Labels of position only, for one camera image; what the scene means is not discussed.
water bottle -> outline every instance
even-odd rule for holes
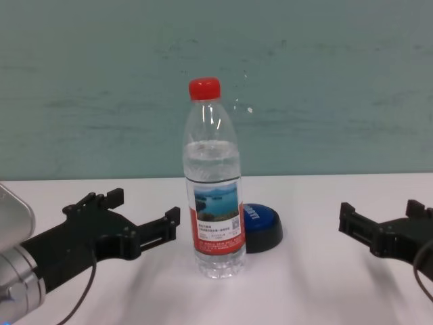
[[[217,78],[189,83],[193,108],[183,140],[183,171],[200,271],[228,278],[244,266],[245,231],[236,134]]]

table surface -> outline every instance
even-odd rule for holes
[[[411,266],[378,259],[338,232],[341,202],[376,221],[403,217],[407,199],[433,206],[433,174],[245,177],[244,202],[280,215],[284,239],[248,255],[226,280],[201,276],[194,264],[183,179],[8,181],[37,217],[36,234],[64,220],[63,206],[87,192],[125,190],[117,208],[141,224],[181,207],[177,239],[138,260],[98,263],[92,289],[69,325],[431,324],[433,304]],[[47,295],[16,324],[56,324],[83,293],[90,269]],[[433,286],[424,278],[428,288]]]

red bottle cap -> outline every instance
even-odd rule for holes
[[[194,79],[189,82],[191,100],[215,100],[221,97],[219,80],[214,77]]]

metal cylinder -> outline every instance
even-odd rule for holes
[[[21,246],[0,254],[0,324],[12,324],[44,302],[45,283],[36,266]]]
[[[30,206],[0,183],[0,253],[30,238],[34,229]]]

blue round object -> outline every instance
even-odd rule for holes
[[[260,253],[277,246],[283,239],[278,213],[261,204],[244,204],[246,252]]]
[[[261,204],[244,204],[245,231],[268,229],[273,226],[275,214],[273,209]]]

